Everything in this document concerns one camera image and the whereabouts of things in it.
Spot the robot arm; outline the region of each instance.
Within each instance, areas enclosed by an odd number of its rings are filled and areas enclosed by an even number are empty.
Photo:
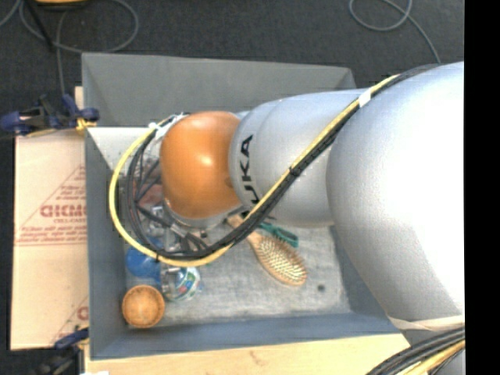
[[[335,225],[409,340],[456,327],[465,314],[463,82],[457,63],[417,70],[375,92],[284,98],[241,120],[228,112],[186,116],[162,140],[166,206],[184,226],[210,227],[237,211],[252,214],[291,175],[267,215],[296,227]],[[353,101],[356,110],[346,114]],[[297,172],[298,157],[312,141],[323,143],[318,135],[332,119],[340,122],[329,144],[309,162],[305,155]]]

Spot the brush bristles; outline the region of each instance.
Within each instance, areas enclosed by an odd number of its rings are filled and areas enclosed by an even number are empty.
[[[307,270],[297,252],[286,242],[275,237],[264,237],[257,256],[267,271],[282,282],[301,285],[307,278]]]

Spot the yellow cable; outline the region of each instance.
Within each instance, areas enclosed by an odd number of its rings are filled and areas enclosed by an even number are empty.
[[[109,213],[111,215],[111,219],[113,221],[113,224],[115,225],[115,228],[118,230],[122,238],[124,238],[127,243],[134,248],[136,248],[139,252],[146,254],[154,259],[158,258],[159,261],[165,264],[170,264],[172,266],[202,266],[205,264],[208,264],[212,262],[215,259],[218,259],[222,254],[226,252],[233,244],[231,243],[230,245],[223,247],[216,252],[212,253],[211,255],[207,255],[206,257],[202,259],[193,259],[189,261],[181,261],[181,260],[176,260],[176,259],[168,259],[167,257],[162,257],[156,255],[156,253],[149,248],[145,247],[138,241],[136,241],[133,237],[129,235],[127,230],[123,227],[122,223],[120,222],[120,218],[118,217],[118,213],[116,212],[116,207],[115,207],[115,190],[116,190],[116,185],[118,184],[118,178],[120,177],[120,172],[122,168],[125,166],[125,163],[129,159],[129,157],[132,155],[132,153],[140,146],[144,141],[148,138],[149,135],[151,135],[152,132],[155,131],[155,128],[149,129],[146,131],[144,134],[142,134],[138,139],[132,143],[132,145],[129,146],[129,148],[124,152],[124,154],[121,156],[120,160],[116,164],[116,168],[113,171],[113,174],[111,176],[111,181],[109,182]]]
[[[442,352],[432,355],[430,358],[421,361],[414,366],[410,371],[404,372],[405,375],[426,375],[430,370],[436,368],[444,363],[447,359],[452,357],[455,353],[459,352],[466,347],[466,341],[462,340],[454,345],[446,348]]]
[[[396,78],[398,75],[394,75],[387,79],[382,80],[380,83],[371,87],[370,94],[377,92],[380,90],[385,84],[389,83],[391,80]],[[271,189],[267,191],[267,193],[261,198],[261,200],[254,205],[253,209],[247,215],[247,218],[250,217],[255,211],[257,211],[262,204],[266,202],[266,200],[274,193],[277,187],[281,184],[281,182],[288,176],[288,174],[302,161],[304,157],[306,157],[320,142],[321,140],[334,128],[336,127],[346,116],[352,113],[352,110],[356,108],[359,103],[359,98],[354,100],[351,104],[349,104],[340,114],[338,114],[322,131],[321,133],[314,139],[314,141],[301,153],[301,155],[293,162],[293,164],[288,168],[283,175],[281,175],[278,182],[276,182]]]
[[[397,77],[397,75],[382,80],[379,84],[376,84],[375,86],[371,87],[370,94],[372,95],[373,93],[380,90],[385,84],[393,80],[395,77]],[[250,211],[250,213],[247,215],[246,218],[249,218],[255,211],[257,211],[262,206],[262,204],[264,204],[264,202],[266,202],[266,200],[272,195],[272,193],[274,193],[274,191],[278,188],[281,182],[288,176],[291,170],[293,170],[301,162],[301,160],[306,155],[308,155],[334,127],[336,127],[346,116],[350,115],[352,113],[352,110],[355,109],[358,106],[358,104],[359,104],[359,99],[357,98],[321,131],[321,133],[316,137],[316,139],[311,144],[309,144],[309,146],[302,152],[302,154],[293,162],[290,169],[287,169],[285,173],[281,175],[280,179],[262,197],[262,199],[256,205],[254,205],[253,209]],[[166,120],[161,121],[159,125],[161,126],[165,121]],[[109,212],[111,215],[111,219],[115,225],[115,228],[118,230],[120,235],[127,241],[127,243],[135,247],[139,252],[146,254],[154,259],[158,259],[162,263],[170,264],[173,266],[183,266],[183,267],[202,266],[208,264],[214,261],[215,259],[218,259],[222,254],[224,254],[227,250],[229,250],[229,248],[231,248],[231,246],[233,246],[234,243],[230,243],[228,246],[220,248],[219,250],[215,251],[210,255],[207,255],[202,259],[193,259],[186,261],[168,259],[166,257],[156,255],[154,251],[150,250],[149,248],[145,247],[144,245],[136,241],[133,237],[131,237],[128,234],[128,232],[125,230],[125,228],[123,228],[123,225],[120,222],[120,218],[118,217],[115,207],[115,190],[116,190],[116,185],[118,183],[118,178],[120,176],[120,172],[122,168],[125,166],[125,162],[133,154],[136,148],[138,148],[142,143],[144,143],[144,141],[148,138],[148,136],[151,135],[151,133],[154,131],[155,128],[148,130],[143,135],[141,135],[132,145],[130,145],[130,147],[124,152],[124,154],[120,158],[119,162],[116,165],[115,170],[113,171],[111,182],[109,183]]]

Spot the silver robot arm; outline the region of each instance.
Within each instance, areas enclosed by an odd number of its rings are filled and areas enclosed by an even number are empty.
[[[297,227],[334,225],[355,268],[411,343],[465,321],[464,64],[381,92],[273,210]],[[266,103],[241,121],[230,175],[251,208],[363,90]]]

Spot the wooden ball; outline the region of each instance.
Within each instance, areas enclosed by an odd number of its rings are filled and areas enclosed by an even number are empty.
[[[123,317],[134,327],[155,326],[162,319],[164,311],[165,300],[153,286],[134,286],[123,297]]]

